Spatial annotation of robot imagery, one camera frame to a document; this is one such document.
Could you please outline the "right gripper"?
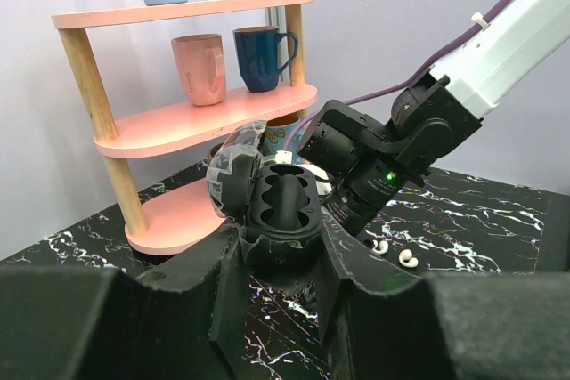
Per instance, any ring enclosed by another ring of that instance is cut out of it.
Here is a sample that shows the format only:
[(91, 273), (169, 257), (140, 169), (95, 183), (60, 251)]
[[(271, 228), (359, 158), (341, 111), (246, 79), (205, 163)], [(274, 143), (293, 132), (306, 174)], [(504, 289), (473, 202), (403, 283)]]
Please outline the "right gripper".
[(360, 161), (323, 205), (351, 236), (356, 237), (408, 182), (408, 176), (381, 161)]

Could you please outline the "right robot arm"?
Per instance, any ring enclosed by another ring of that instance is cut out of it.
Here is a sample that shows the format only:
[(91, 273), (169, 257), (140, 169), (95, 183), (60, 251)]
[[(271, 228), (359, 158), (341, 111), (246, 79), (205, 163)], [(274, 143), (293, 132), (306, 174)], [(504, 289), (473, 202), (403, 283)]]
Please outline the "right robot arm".
[(472, 27), (396, 85), (386, 123), (350, 101), (327, 101), (297, 154), (335, 182), (327, 211), (358, 234), (407, 183), (422, 186), (430, 167), (482, 125), (523, 77), (569, 38), (569, 0), (500, 0)]

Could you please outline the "black earbud charging case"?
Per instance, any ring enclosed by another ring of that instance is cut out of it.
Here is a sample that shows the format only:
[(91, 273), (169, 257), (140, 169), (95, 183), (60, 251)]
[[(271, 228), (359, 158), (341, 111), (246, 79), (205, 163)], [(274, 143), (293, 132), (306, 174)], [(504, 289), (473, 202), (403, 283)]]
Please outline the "black earbud charging case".
[(264, 120), (237, 127), (212, 157), (206, 184), (216, 214), (241, 227), (241, 254), (253, 275), (294, 294), (313, 277), (322, 210), (312, 172), (263, 160), (265, 128)]

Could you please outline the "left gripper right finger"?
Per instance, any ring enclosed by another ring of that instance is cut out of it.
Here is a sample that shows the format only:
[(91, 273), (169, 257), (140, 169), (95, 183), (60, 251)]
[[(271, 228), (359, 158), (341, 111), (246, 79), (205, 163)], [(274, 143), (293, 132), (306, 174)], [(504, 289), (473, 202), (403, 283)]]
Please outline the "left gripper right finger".
[(416, 276), (329, 213), (314, 282), (334, 379), (566, 379), (569, 277)]

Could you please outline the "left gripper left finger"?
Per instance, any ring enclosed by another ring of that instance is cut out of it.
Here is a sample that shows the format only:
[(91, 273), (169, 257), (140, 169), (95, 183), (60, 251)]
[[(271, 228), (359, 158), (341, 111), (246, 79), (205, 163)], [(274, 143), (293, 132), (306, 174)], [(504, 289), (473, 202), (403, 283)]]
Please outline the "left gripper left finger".
[(2, 378), (237, 378), (248, 307), (240, 237), (223, 225), (138, 278), (4, 266)]

